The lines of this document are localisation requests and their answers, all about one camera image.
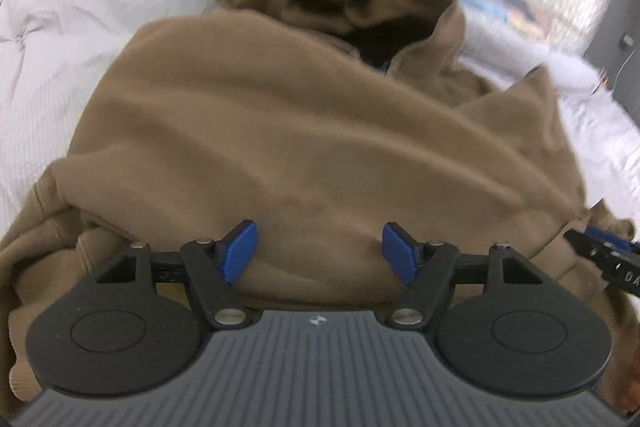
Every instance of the pillow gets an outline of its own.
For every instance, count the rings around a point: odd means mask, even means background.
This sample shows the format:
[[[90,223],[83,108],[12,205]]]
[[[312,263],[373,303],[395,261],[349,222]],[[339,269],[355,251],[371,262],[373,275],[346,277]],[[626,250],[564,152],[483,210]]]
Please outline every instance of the pillow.
[[[510,78],[515,82],[544,64],[558,91],[565,94],[589,96],[602,80],[600,72],[582,57],[546,42],[528,39],[513,27],[473,9],[466,11],[465,42],[460,55],[465,64],[465,59],[470,59],[484,66],[481,74],[492,80],[486,71],[497,71],[502,80]]]
[[[34,182],[66,154],[84,106],[133,33],[211,0],[3,0],[0,237]]]
[[[495,23],[505,24],[523,36],[546,41],[553,17],[526,0],[459,0],[466,11],[474,10]]]

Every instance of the metal pin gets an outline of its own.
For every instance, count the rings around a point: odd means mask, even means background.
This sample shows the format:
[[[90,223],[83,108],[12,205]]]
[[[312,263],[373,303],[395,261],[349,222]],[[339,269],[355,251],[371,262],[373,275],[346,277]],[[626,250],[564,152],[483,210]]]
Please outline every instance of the metal pin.
[[[246,320],[246,313],[236,308],[224,308],[218,311],[214,318],[223,326],[237,326]]]
[[[400,308],[391,314],[391,320],[401,326],[415,326],[424,319],[424,316],[412,308]]]

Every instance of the bed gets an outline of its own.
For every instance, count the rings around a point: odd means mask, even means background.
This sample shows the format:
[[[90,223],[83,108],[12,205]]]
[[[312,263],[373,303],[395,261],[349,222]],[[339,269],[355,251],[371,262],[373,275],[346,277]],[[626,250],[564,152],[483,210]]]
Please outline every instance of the bed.
[[[640,131],[579,55],[608,0],[534,0],[552,11],[546,40],[468,18],[462,63],[502,87],[547,63],[589,205],[605,198],[640,223]],[[137,28],[220,9],[211,0],[4,0],[0,4],[0,236],[46,166],[63,156],[102,74]]]

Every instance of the gray ribbed base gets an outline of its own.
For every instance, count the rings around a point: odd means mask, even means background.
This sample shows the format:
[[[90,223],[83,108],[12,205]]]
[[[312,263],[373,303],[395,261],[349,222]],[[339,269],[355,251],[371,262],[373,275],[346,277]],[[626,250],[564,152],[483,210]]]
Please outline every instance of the gray ribbed base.
[[[215,334],[196,363],[112,400],[45,391],[15,427],[622,427],[593,394],[519,402],[473,388],[418,333],[372,312],[264,312]]]

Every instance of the white bedsheet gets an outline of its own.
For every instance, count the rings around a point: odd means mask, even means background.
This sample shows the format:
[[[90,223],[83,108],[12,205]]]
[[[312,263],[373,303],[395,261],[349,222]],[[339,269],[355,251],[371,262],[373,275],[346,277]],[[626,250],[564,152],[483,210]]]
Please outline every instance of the white bedsheet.
[[[34,181],[65,155],[95,86],[148,22],[210,0],[4,0],[0,4],[0,237]]]
[[[631,217],[640,225],[640,131],[636,124],[607,91],[589,98],[561,96],[559,106],[577,150],[588,204],[604,198],[616,217]]]

